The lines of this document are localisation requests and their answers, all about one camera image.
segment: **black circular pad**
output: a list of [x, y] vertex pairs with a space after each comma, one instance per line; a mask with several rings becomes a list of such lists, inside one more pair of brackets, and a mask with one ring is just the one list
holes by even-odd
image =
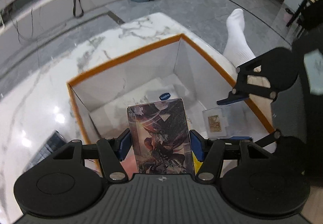
[[276, 47], [265, 55], [261, 65], [261, 76], [266, 77], [274, 89], [282, 91], [290, 88], [298, 75], [295, 55], [284, 47]]
[[221, 180], [225, 198], [252, 215], [280, 217], [300, 211], [309, 196], [305, 178], [269, 159], [229, 170]]
[[52, 173], [41, 177], [37, 182], [37, 188], [49, 195], [58, 195], [69, 191], [74, 187], [75, 180], [65, 173]]
[[16, 201], [23, 211], [41, 217], [65, 217], [87, 209], [101, 196], [101, 178], [81, 163], [42, 162], [14, 185]]

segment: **white paper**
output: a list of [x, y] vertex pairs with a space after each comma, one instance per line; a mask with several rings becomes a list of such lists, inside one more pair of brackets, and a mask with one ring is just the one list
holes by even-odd
[[304, 55], [309, 91], [313, 95], [323, 94], [323, 55], [316, 49]]

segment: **white sock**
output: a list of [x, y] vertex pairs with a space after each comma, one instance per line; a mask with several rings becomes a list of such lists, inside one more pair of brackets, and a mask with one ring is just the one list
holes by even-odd
[[255, 58], [249, 48], [243, 31], [244, 17], [243, 10], [235, 9], [227, 19], [228, 42], [224, 49], [223, 56], [235, 67]]

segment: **blue oval logo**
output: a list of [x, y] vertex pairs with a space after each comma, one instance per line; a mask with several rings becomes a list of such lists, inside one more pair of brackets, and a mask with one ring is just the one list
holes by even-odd
[[167, 100], [167, 99], [169, 99], [170, 97], [171, 97], [171, 94], [169, 94], [169, 93], [164, 93], [164, 94], [161, 94], [161, 95], [160, 95], [159, 99], [160, 99], [160, 100]]

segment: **chair leg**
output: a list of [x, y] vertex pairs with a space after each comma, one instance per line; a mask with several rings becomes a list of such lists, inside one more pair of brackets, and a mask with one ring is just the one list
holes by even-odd
[[301, 34], [303, 33], [303, 31], [304, 31], [304, 28], [302, 27], [302, 29], [296, 35], [296, 38], [299, 38], [301, 36]]

